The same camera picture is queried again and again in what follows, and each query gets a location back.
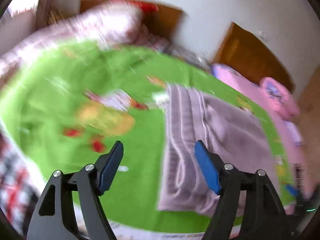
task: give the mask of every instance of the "silver screw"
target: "silver screw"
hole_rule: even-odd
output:
[[[85,170],[86,171],[92,171],[94,168],[94,165],[93,164],[88,164],[86,167],[85,167]]]
[[[230,164],[230,163],[226,163],[226,164],[224,165],[224,168],[225,168],[227,171],[231,171],[231,170],[233,169],[233,165]]]
[[[59,177],[61,175],[61,171],[57,170],[53,173],[54,177]]]
[[[266,172],[264,170],[258,170],[258,175],[259,176],[264,176]]]

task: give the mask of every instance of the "blue object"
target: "blue object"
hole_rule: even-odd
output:
[[[123,144],[118,143],[109,153],[110,157],[100,174],[98,190],[103,194],[109,190],[123,157]]]
[[[215,194],[219,195],[221,191],[219,173],[200,142],[196,142],[195,144],[195,156],[209,189],[213,190]]]
[[[289,191],[289,193],[292,196],[294,196],[294,197],[299,196],[300,191],[298,189],[296,189],[295,187],[291,186],[291,184],[286,184],[285,188],[287,189],[287,191]]]

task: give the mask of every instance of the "checkered cloth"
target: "checkered cloth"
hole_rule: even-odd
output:
[[[18,149],[5,136],[0,140],[0,207],[14,229],[27,236],[38,196]]]

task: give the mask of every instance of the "pink pillow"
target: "pink pillow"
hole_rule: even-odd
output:
[[[298,115],[300,110],[292,94],[278,81],[265,77],[260,81],[262,92],[267,96],[270,107],[276,111],[283,120],[289,121]]]

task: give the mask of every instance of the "black device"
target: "black device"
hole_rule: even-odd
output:
[[[307,226],[301,231],[297,229],[303,221],[308,221],[306,209],[317,204],[317,193],[309,201],[304,201],[298,194],[296,211],[293,215],[287,216],[275,188],[263,170],[254,174],[239,171],[232,164],[223,163],[219,155],[210,153],[201,141],[200,143],[218,171],[221,185],[220,199],[203,240],[229,239],[241,190],[246,190],[246,203],[241,229],[234,240],[307,239],[304,234],[308,233],[310,228]],[[99,196],[110,189],[123,151],[122,143],[117,141],[110,153],[101,155],[95,164],[88,164],[80,171],[70,174],[55,171],[36,205],[27,240],[85,239],[77,228],[72,191],[79,192],[89,238],[116,240],[101,207]],[[318,210],[313,217],[318,219]],[[1,239],[22,240],[8,221],[4,220],[1,226]]]

